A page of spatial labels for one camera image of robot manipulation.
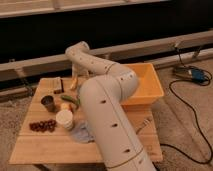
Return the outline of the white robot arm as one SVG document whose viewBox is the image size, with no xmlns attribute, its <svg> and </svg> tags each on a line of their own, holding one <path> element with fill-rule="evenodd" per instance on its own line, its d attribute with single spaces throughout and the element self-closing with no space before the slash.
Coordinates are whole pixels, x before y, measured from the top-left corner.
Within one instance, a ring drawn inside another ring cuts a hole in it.
<svg viewBox="0 0 213 171">
<path fill-rule="evenodd" d="M 136 73 L 88 51 L 88 44 L 79 42 L 65 54 L 95 74 L 82 84 L 79 98 L 107 171 L 156 171 L 120 104 L 135 93 Z"/>
</svg>

